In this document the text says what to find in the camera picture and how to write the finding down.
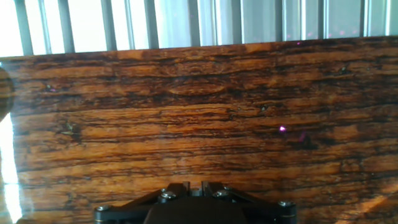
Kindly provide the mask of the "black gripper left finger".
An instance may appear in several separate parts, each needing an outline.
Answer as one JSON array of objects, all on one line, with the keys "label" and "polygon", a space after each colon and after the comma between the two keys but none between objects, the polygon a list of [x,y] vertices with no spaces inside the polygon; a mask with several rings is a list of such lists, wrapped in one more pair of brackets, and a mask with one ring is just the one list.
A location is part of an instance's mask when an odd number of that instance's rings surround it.
[{"label": "black gripper left finger", "polygon": [[100,205],[94,209],[94,224],[144,223],[155,205],[190,196],[190,182],[171,183],[124,205]]}]

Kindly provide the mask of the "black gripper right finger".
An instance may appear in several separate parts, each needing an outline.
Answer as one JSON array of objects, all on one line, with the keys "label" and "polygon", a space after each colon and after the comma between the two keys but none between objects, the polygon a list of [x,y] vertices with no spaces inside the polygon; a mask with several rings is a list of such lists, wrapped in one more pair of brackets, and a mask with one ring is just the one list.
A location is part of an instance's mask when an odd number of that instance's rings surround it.
[{"label": "black gripper right finger", "polygon": [[296,204],[292,201],[268,202],[221,182],[202,182],[201,191],[203,197],[240,208],[252,222],[296,224]]}]

